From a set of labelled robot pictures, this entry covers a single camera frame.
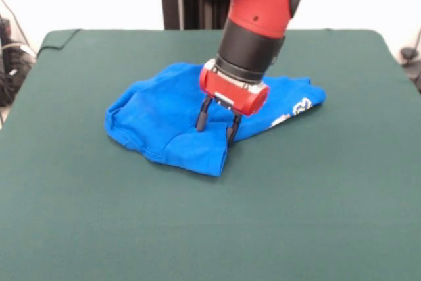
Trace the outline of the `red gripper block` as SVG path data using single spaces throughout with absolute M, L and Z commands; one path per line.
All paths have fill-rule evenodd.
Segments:
M 216 60 L 208 60 L 202 67 L 199 86 L 207 94 L 203 101 L 195 129 L 202 132 L 207 123 L 208 109 L 212 99 L 234 112 L 232 125 L 226 130 L 227 144 L 233 144 L 241 124 L 242 115 L 251 116 L 265 104 L 270 88 L 264 83 L 248 84 L 223 74 L 216 66 Z

